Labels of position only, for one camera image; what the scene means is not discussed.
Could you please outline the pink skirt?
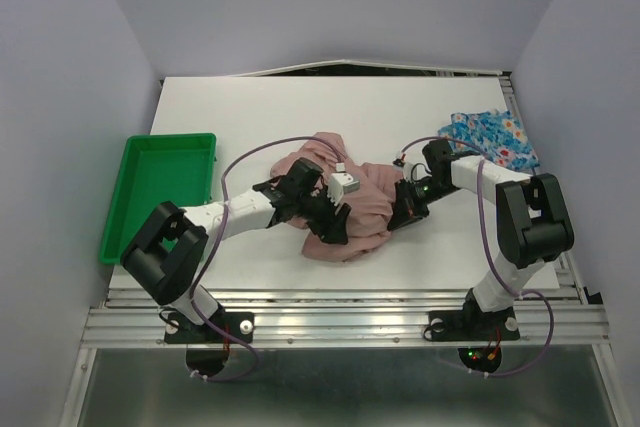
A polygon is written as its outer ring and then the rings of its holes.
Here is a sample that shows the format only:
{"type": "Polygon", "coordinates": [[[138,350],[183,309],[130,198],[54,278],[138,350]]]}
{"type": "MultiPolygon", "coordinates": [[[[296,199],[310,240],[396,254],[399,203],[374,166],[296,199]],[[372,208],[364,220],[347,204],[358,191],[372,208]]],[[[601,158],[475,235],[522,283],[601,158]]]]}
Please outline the pink skirt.
{"type": "Polygon", "coordinates": [[[270,169],[275,177],[287,173],[300,157],[308,158],[324,171],[328,178],[335,171],[339,151],[344,157],[346,171],[360,182],[357,191],[345,196],[351,213],[346,223],[349,241],[345,245],[330,245],[309,233],[302,244],[304,257],[321,262],[351,262],[380,248],[391,238],[387,225],[393,215],[395,183],[402,178],[394,167],[377,163],[356,164],[347,153],[342,137],[337,133],[318,132],[319,141],[310,140],[297,151],[278,160],[270,169]]]}

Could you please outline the blue floral skirt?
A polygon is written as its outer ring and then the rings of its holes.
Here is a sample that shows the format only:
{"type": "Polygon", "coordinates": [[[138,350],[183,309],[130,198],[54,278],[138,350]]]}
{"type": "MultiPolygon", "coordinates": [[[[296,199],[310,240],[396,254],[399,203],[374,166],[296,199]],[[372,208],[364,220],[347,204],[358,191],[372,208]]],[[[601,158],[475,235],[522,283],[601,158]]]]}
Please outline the blue floral skirt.
{"type": "Polygon", "coordinates": [[[473,144],[495,164],[516,172],[533,171],[540,166],[521,122],[509,111],[454,113],[438,135],[463,141],[463,144],[451,142],[456,152],[466,149],[467,143],[473,144]]]}

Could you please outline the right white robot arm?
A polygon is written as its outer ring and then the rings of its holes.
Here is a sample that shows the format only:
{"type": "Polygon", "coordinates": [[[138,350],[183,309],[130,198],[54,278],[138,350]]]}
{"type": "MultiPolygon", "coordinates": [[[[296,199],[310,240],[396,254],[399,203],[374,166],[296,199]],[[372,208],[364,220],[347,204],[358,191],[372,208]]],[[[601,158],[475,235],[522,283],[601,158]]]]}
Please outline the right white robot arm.
{"type": "Polygon", "coordinates": [[[535,274],[573,247],[561,186],[551,174],[530,175],[493,163],[465,141],[433,136],[422,154],[428,173],[415,180],[405,169],[395,183],[388,229],[425,219],[430,204],[457,191],[476,195],[489,272],[471,289],[474,304],[461,311],[460,325],[466,334],[482,337],[495,327],[495,312],[512,307],[535,274]]]}

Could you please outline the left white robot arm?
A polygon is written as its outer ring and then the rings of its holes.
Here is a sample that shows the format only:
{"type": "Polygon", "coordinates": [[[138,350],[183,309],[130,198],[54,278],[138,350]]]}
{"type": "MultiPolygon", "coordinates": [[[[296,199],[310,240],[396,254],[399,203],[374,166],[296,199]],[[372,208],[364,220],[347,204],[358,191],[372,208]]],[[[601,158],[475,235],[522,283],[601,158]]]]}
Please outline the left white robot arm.
{"type": "Polygon", "coordinates": [[[351,207],[344,197],[359,186],[342,163],[324,177],[320,166],[299,158],[286,174],[229,200],[195,207],[163,202],[124,249],[120,265],[158,306],[178,311],[191,333],[210,341],[222,331],[222,307],[197,276],[222,241],[300,218],[321,242],[345,245],[351,207]]]}

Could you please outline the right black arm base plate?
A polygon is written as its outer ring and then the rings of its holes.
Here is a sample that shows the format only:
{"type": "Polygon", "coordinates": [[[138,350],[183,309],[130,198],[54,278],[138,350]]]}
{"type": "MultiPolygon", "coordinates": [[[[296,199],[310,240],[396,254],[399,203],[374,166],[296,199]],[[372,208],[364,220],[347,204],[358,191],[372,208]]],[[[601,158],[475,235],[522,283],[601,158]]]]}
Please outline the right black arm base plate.
{"type": "Polygon", "coordinates": [[[520,332],[513,308],[499,312],[465,313],[463,310],[436,310],[428,313],[433,342],[517,341],[520,332]]]}

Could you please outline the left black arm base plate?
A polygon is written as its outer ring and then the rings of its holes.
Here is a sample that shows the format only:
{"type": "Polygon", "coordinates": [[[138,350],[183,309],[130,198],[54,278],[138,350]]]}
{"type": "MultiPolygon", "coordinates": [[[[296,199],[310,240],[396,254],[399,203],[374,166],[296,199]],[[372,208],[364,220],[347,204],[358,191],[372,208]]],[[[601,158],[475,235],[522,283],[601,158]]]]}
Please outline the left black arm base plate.
{"type": "MultiPolygon", "coordinates": [[[[195,325],[174,309],[163,309],[158,317],[165,324],[164,342],[169,345],[223,344],[230,340],[207,324],[195,325]]],[[[253,341],[254,314],[252,312],[215,313],[209,321],[226,334],[246,343],[253,341]]]]}

